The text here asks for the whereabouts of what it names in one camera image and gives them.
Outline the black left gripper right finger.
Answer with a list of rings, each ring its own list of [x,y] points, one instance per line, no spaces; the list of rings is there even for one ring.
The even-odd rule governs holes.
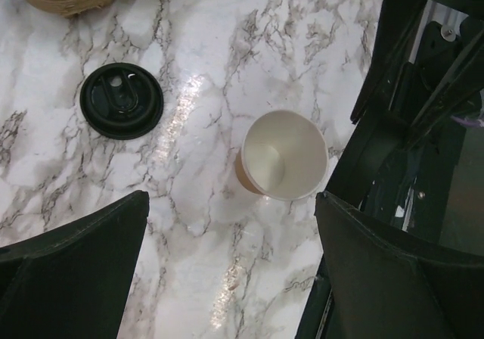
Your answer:
[[[328,191],[315,216],[347,338],[481,338],[483,258],[419,239]]]

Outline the brown paper coffee cup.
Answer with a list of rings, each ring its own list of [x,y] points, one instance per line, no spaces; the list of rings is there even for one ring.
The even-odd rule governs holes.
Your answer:
[[[327,143],[312,121],[290,110],[273,110],[247,130],[234,167],[246,190],[294,201],[318,189],[328,164]]]

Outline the black plastic cup lid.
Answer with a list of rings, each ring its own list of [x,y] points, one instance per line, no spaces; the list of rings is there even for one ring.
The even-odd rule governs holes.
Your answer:
[[[111,63],[92,72],[79,94],[82,114],[99,134],[116,139],[139,138],[163,115],[163,91],[156,78],[130,63]]]

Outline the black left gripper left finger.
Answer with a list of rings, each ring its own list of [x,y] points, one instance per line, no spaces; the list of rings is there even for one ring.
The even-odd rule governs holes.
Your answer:
[[[1,248],[3,338],[115,338],[149,214],[134,191]]]

